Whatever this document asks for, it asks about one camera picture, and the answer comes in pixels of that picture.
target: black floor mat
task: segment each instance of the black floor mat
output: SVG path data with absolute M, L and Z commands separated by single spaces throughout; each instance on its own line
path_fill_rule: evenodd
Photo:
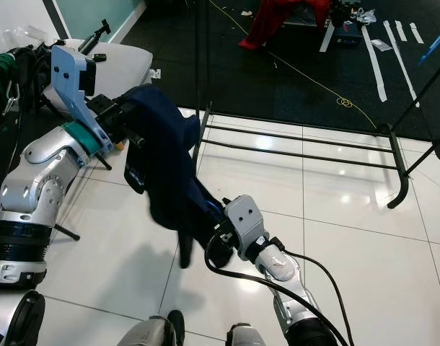
M 220 8 L 249 30 L 260 0 L 216 0 Z M 398 42 L 410 79 L 419 92 L 440 65 L 440 48 L 426 62 L 419 58 L 440 33 L 440 0 L 363 1 L 365 9 L 376 9 L 378 22 L 368 27 L 371 39 L 390 43 L 382 24 L 389 20 L 398 38 L 394 21 L 401 20 L 408 38 Z M 315 28 L 282 27 L 266 48 L 247 51 L 238 46 L 245 34 L 213 6 L 209 8 L 211 27 L 211 88 L 213 110 L 269 120 L 372 130 L 370 121 L 355 107 L 338 105 L 337 97 L 304 78 L 268 51 L 295 66 L 314 80 L 348 98 L 360 107 L 375 125 L 393 123 L 412 101 L 404 76 L 392 50 L 376 51 L 384 77 L 388 100 L 380 102 L 364 41 L 354 48 L 330 46 L 319 53 L 323 32 Z M 127 34 L 123 44 L 147 49 L 154 54 L 153 68 L 162 70 L 154 83 L 172 101 L 195 107 L 194 8 L 184 1 L 170 6 L 150 4 Z M 425 45 L 415 41 L 409 23 L 418 26 Z M 201 86 L 206 85 L 203 79 Z M 430 140 L 440 135 L 440 79 L 421 103 L 397 129 L 399 136 Z

